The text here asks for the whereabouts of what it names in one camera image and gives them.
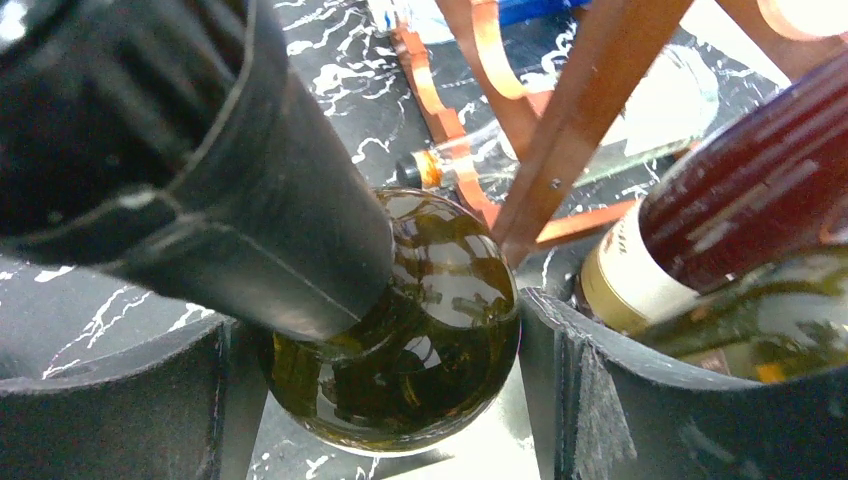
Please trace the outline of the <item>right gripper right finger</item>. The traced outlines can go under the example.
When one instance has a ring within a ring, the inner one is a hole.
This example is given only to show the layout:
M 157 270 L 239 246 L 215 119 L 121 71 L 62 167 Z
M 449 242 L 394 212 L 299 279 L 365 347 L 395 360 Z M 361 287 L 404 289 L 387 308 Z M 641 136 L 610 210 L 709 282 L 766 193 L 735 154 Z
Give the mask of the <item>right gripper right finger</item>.
M 847 371 L 758 384 L 677 361 L 538 288 L 520 368 L 545 479 L 843 479 Z

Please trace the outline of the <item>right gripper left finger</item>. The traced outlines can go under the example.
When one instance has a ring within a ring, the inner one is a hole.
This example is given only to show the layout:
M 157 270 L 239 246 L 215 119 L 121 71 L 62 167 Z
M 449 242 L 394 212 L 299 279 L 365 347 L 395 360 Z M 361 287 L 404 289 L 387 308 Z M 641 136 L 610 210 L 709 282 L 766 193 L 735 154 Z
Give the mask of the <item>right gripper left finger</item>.
M 242 479 L 267 333 L 201 320 L 45 379 L 4 368 L 5 479 Z

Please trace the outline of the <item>green wine bottle brown label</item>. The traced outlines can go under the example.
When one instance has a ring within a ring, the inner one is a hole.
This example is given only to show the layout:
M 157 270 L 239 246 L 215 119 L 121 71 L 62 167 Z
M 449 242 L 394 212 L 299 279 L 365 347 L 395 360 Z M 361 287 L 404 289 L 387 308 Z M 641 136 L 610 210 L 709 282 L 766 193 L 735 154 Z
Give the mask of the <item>green wine bottle brown label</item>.
M 761 383 L 847 363 L 847 248 L 770 263 L 634 340 L 723 375 Z

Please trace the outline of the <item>dark bottle cream label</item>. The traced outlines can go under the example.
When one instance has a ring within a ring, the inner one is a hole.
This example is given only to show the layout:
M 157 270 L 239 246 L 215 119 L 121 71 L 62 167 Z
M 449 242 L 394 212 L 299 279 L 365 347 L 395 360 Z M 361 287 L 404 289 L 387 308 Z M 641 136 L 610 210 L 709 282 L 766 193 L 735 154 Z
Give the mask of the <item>dark bottle cream label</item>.
M 266 1 L 3 2 L 1 251 L 270 330 L 278 403 L 355 452 L 460 432 L 517 353 L 487 229 L 367 185 Z

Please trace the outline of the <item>dark red wine bottle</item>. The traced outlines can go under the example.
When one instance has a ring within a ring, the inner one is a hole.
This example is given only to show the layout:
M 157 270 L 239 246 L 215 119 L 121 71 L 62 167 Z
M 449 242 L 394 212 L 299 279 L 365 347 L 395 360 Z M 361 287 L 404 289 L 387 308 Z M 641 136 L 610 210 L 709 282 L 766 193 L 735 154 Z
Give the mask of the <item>dark red wine bottle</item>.
M 588 254 L 578 309 L 633 334 L 753 269 L 847 240 L 847 56 L 678 161 Z

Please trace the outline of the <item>blue patterned bottle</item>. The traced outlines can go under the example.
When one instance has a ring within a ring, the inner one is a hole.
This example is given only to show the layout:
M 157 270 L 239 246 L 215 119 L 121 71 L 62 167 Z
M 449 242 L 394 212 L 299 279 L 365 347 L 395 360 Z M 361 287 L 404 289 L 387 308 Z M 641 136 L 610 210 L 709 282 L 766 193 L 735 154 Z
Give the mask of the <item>blue patterned bottle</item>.
M 572 10 L 588 0 L 507 0 L 498 2 L 501 26 Z M 380 33 L 406 26 L 419 35 L 425 45 L 438 45 L 455 39 L 437 3 L 433 0 L 368 0 L 373 23 Z

